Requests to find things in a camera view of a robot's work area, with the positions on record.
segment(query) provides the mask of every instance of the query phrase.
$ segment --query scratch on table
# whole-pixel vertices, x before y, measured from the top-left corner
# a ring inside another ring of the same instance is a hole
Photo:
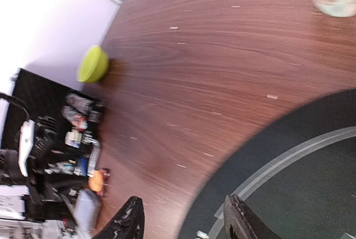
[[[277,100],[278,96],[275,96],[274,94],[267,94],[267,98]]]
[[[158,104],[154,104],[154,103],[149,103],[149,104],[146,104],[144,106],[142,106],[141,108],[139,108],[137,111],[142,111],[144,109],[147,109],[149,107],[153,107],[153,106],[157,106]]]
[[[176,164],[178,167],[181,167],[181,168],[186,168],[186,166],[183,166],[183,165],[180,165],[180,164]]]
[[[208,153],[205,153],[203,152],[204,155],[208,156],[208,157],[213,157],[214,155],[211,155],[211,154],[208,154]]]

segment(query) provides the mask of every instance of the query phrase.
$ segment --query black cable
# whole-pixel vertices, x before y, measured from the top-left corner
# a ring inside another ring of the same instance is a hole
[[[17,106],[17,107],[21,108],[22,110],[24,110],[24,112],[26,114],[26,121],[29,121],[28,109],[22,100],[18,99],[15,96],[9,96],[5,93],[0,93],[0,99],[4,99],[7,102],[9,102],[10,104],[13,104],[14,106]]]
[[[17,218],[3,218],[3,217],[1,217],[0,220],[3,220],[3,221],[18,221],[18,222],[40,223],[40,222],[35,222],[35,221],[19,220],[19,219],[17,219]]]
[[[17,106],[20,109],[22,109],[26,114],[26,121],[29,121],[28,109],[22,100],[18,99],[15,96],[9,96],[9,95],[7,95],[5,93],[1,93],[1,92],[0,92],[0,99],[4,99],[8,103],[13,104],[14,106]],[[17,131],[17,133],[15,135],[15,139],[14,139],[14,145],[15,145],[16,150],[18,150],[18,146],[19,146],[19,137],[20,137],[20,131]]]

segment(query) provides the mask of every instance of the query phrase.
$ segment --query white wall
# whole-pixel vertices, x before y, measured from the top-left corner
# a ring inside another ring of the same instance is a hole
[[[0,92],[26,68],[74,89],[86,49],[100,44],[118,5],[110,0],[0,0]],[[0,102],[0,134],[7,104]]]

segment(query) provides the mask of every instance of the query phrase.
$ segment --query wooden table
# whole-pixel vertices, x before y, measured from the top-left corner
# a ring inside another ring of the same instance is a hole
[[[204,182],[253,134],[356,84],[356,19],[310,0],[126,0],[85,91],[107,101],[100,229],[143,198],[146,238],[174,238]]]

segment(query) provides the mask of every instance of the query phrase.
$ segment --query orange object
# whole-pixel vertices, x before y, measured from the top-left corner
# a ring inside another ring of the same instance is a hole
[[[100,171],[94,171],[92,178],[89,178],[89,188],[94,192],[101,192],[104,188],[104,179]]]

